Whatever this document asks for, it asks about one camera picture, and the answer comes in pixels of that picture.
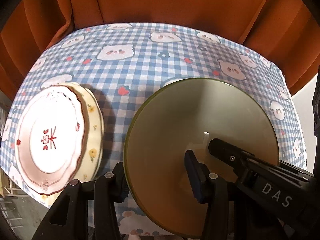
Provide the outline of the pink red-rimmed plate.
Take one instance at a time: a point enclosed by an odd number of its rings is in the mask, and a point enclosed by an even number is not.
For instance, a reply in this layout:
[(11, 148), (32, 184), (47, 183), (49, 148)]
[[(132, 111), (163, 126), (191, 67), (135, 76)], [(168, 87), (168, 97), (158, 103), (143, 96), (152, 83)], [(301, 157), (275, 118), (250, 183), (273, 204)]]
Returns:
[(66, 86), (37, 93), (23, 110), (15, 134), (15, 158), (23, 181), (38, 194), (61, 191), (75, 173), (85, 135), (76, 94)]

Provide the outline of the white floral bowl far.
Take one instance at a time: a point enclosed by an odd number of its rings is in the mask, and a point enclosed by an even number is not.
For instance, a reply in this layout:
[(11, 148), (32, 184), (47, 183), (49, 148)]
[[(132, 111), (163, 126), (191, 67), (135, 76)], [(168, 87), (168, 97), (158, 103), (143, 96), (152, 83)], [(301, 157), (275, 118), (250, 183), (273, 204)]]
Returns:
[(233, 169), (208, 151), (215, 138), (279, 164), (276, 133), (265, 111), (223, 81), (165, 81), (132, 119), (124, 144), (126, 179), (140, 209), (164, 230), (187, 237), (202, 233), (207, 206), (193, 195), (184, 166), (187, 150), (211, 172), (236, 181)]

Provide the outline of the blue gingham bear tablecloth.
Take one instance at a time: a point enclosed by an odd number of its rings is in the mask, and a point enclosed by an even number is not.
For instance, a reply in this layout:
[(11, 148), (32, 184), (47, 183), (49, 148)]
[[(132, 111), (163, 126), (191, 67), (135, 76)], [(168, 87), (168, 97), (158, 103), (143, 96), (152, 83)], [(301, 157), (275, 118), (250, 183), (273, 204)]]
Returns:
[(5, 124), (1, 168), (42, 207), (48, 197), (31, 190), (21, 178), (14, 138), (28, 102), (42, 89), (73, 81), (97, 98), (106, 123), (100, 173), (110, 171), (123, 155), (129, 124), (143, 102), (160, 88), (191, 77), (230, 83), (249, 94), (268, 115), (282, 161), (307, 167), (300, 119), (285, 78), (273, 62), (226, 38), (163, 23), (113, 23), (72, 32), (43, 51), (22, 28), (1, 36), (1, 65), (10, 49), (24, 64), (22, 79)]

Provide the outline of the scalloped yellow flower plate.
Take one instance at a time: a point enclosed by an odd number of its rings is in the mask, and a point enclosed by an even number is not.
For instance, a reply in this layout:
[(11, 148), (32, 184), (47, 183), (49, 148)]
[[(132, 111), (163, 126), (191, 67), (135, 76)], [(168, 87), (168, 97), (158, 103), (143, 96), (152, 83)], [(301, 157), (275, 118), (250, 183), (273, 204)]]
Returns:
[[(102, 138), (104, 132), (102, 112), (97, 100), (89, 89), (77, 83), (64, 83), (57, 86), (66, 86), (76, 94), (81, 103), (85, 120), (85, 135), (82, 140), (81, 156), (78, 159), (76, 171), (69, 181), (75, 178), (81, 182), (88, 182), (96, 175), (102, 158)], [(49, 196), (38, 194), (38, 199), (44, 204), (50, 205), (56, 200), (61, 191)]]

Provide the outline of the orange curtain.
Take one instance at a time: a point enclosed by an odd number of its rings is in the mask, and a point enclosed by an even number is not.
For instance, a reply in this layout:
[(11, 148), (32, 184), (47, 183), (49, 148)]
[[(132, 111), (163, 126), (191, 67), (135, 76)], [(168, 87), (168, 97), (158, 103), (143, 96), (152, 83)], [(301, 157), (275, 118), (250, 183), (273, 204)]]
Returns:
[(13, 99), (42, 52), (74, 30), (161, 22), (218, 34), (284, 73), (292, 94), (319, 67), (319, 25), (301, 0), (22, 0), (1, 27), (1, 91)]

